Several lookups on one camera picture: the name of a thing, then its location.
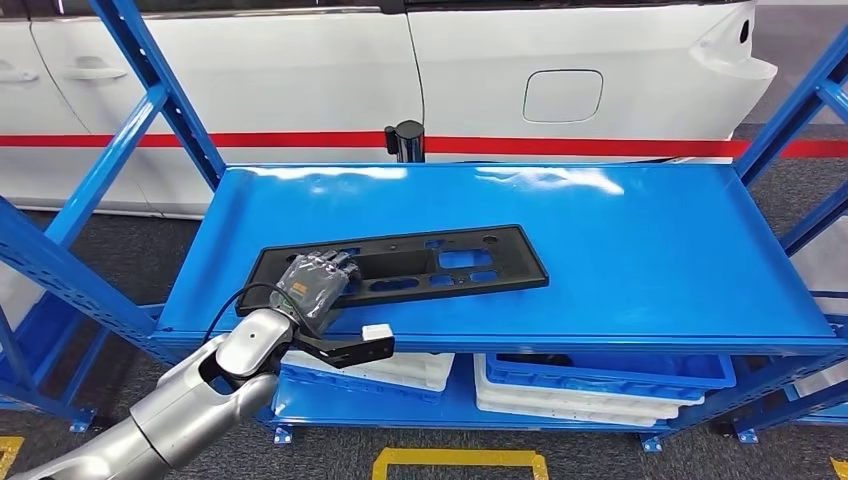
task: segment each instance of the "yellow tape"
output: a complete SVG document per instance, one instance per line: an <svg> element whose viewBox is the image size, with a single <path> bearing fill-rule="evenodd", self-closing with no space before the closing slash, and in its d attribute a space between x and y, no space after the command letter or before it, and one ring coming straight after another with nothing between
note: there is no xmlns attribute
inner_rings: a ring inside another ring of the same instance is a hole
<svg viewBox="0 0 848 480"><path fill-rule="evenodd" d="M848 462L840 462L831 458L830 463L833 464L833 469L836 470L836 476L840 480L848 480Z"/></svg>
<svg viewBox="0 0 848 480"><path fill-rule="evenodd" d="M0 480L6 478L23 444L24 437L0 437Z"/></svg>
<svg viewBox="0 0 848 480"><path fill-rule="evenodd" d="M545 457L533 450L450 450L439 448L384 448L371 480L388 480L389 465L454 465L475 467L531 467L533 480L548 480Z"/></svg>

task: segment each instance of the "lower shelf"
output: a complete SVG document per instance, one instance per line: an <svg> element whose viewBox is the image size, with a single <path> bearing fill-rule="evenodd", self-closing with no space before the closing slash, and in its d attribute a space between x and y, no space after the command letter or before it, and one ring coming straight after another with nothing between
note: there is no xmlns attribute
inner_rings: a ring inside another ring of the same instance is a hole
<svg viewBox="0 0 848 480"><path fill-rule="evenodd" d="M414 405L403 398L281 379L272 402L278 425L414 427L508 430L592 430L649 433L669 430L665 422L652 427L577 422L553 418L483 412L477 409L471 355L457 355L441 402Z"/></svg>

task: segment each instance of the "silver robot arm segment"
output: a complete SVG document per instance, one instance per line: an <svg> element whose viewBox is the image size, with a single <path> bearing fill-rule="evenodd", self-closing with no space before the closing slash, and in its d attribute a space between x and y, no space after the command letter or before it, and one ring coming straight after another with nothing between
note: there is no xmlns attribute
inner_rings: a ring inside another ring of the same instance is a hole
<svg viewBox="0 0 848 480"><path fill-rule="evenodd" d="M337 317L333 302L357 273L344 252L298 256L274 287L272 308L251 312L170 369L126 420L10 480L161 479L271 403L289 346L336 368L391 357L388 325L363 328L353 341L321 338Z"/></svg>
<svg viewBox="0 0 848 480"><path fill-rule="evenodd" d="M291 335L286 315L251 312L232 333L215 337L165 373L129 418L10 480L163 478L271 403L279 382L271 367L279 363L275 350L287 348ZM232 392L217 388L222 381Z"/></svg>

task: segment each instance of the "blue shelf surface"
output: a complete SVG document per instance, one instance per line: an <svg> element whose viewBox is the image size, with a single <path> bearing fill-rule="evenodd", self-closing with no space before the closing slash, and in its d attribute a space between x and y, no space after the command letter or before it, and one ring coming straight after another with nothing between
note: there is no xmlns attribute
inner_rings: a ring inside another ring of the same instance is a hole
<svg viewBox="0 0 848 480"><path fill-rule="evenodd" d="M394 396L342 390L330 385L280 379L272 402L273 423L361 427L432 427L462 429L597 430L606 432L663 432L653 427L578 422L554 418L483 412L477 409L474 368L470 355L457 355L438 404Z"/></svg>
<svg viewBox="0 0 848 480"><path fill-rule="evenodd" d="M196 346L270 246L520 224L544 288L350 308L397 351L824 354L837 338L727 165L228 168L157 325ZM219 332L238 318L230 309Z"/></svg>

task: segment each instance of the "black plastic part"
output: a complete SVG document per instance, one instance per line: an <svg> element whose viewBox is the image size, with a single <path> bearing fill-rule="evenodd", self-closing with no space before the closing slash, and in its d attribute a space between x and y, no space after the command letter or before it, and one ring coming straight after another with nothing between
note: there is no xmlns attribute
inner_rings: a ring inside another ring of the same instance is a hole
<svg viewBox="0 0 848 480"><path fill-rule="evenodd" d="M547 353L499 353L498 360L515 363L532 363L535 365L554 365L557 367L573 367L571 357L564 354Z"/></svg>
<svg viewBox="0 0 848 480"><path fill-rule="evenodd" d="M302 351L336 368L383 360L395 353L395 337L367 341L357 339L346 342L320 340L297 332L294 334L292 343Z"/></svg>
<svg viewBox="0 0 848 480"><path fill-rule="evenodd" d="M386 127L386 151L389 155L397 155L397 133L395 127Z"/></svg>
<svg viewBox="0 0 848 480"><path fill-rule="evenodd" d="M297 255L331 249L349 252L362 274L333 308L548 285L548 274L519 225L266 248L246 283L276 283ZM251 289L239 298L236 314L265 307L270 293Z"/></svg>
<svg viewBox="0 0 848 480"><path fill-rule="evenodd" d="M386 151L396 155L398 163L424 163L424 125L405 120L396 127L388 126Z"/></svg>
<svg viewBox="0 0 848 480"><path fill-rule="evenodd" d="M404 0L378 0L377 6L380 7L380 13L385 15L406 13L406 3L404 3Z"/></svg>

